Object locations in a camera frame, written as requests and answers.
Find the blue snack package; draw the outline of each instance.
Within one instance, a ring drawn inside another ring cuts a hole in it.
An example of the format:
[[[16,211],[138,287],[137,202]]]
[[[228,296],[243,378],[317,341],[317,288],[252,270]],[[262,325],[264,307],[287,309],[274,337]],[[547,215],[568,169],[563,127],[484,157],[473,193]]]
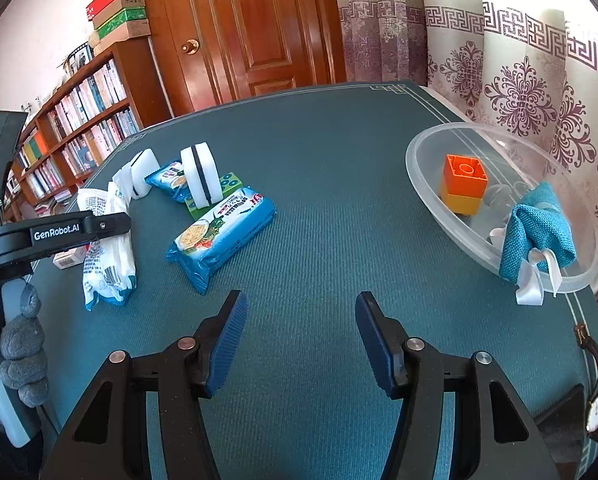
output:
[[[208,290],[210,277],[274,217],[269,198],[249,187],[237,189],[183,231],[166,259],[178,262],[194,288]]]
[[[192,198],[180,160],[173,160],[149,174],[144,180],[146,184],[164,190],[177,202],[183,203],[186,198]]]

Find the blue fabric pouch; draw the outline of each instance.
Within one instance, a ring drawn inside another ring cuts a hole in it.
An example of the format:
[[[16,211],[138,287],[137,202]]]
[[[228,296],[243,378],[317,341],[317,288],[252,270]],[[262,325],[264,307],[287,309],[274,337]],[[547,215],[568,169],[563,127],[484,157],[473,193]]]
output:
[[[237,189],[183,231],[166,259],[178,262],[194,288],[208,290],[210,277],[274,217],[272,201],[249,187]]]
[[[145,178],[146,184],[158,187],[165,191],[177,202],[185,202],[186,198],[192,198],[188,181],[183,171],[183,164],[180,160],[173,160],[154,173]]]
[[[546,181],[530,190],[512,209],[506,227],[499,276],[516,283],[521,260],[527,260],[532,248],[552,250],[560,268],[576,260],[570,224],[563,216],[552,186]],[[546,261],[537,266],[539,270],[548,272]]]

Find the clear plastic bowl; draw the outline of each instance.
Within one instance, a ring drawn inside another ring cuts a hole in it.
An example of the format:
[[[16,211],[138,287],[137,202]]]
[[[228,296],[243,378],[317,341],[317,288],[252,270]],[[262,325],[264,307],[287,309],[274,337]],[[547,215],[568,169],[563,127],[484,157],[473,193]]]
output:
[[[476,156],[488,187],[474,216],[455,215],[438,197],[445,156]],[[552,186],[570,223],[576,260],[565,269],[557,292],[588,286],[598,270],[598,224],[592,209],[567,170],[530,140],[500,128],[471,123],[440,124],[412,139],[406,152],[412,186],[446,234],[469,256],[498,275],[501,251],[488,241],[490,231],[505,227],[519,199],[542,180]],[[550,277],[541,272],[544,290]]]

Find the white wall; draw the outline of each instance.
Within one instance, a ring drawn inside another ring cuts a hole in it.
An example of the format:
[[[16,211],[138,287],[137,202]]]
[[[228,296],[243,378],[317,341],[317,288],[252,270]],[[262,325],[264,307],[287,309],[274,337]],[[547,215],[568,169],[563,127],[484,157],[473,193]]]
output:
[[[63,59],[88,40],[92,0],[12,0],[0,17],[0,110],[42,102],[60,81]]]

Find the blue gripper pad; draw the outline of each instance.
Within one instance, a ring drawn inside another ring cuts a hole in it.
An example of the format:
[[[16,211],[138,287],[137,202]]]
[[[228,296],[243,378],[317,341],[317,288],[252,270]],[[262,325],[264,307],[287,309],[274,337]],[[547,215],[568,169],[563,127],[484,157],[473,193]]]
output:
[[[377,384],[391,399],[401,398],[400,388],[408,384],[402,347],[408,335],[399,321],[383,315],[371,292],[357,296],[354,315]]]
[[[210,397],[223,386],[228,377],[230,365],[243,334],[243,327],[248,319],[249,309],[248,297],[241,292],[210,354],[210,372],[205,383],[205,390]]]

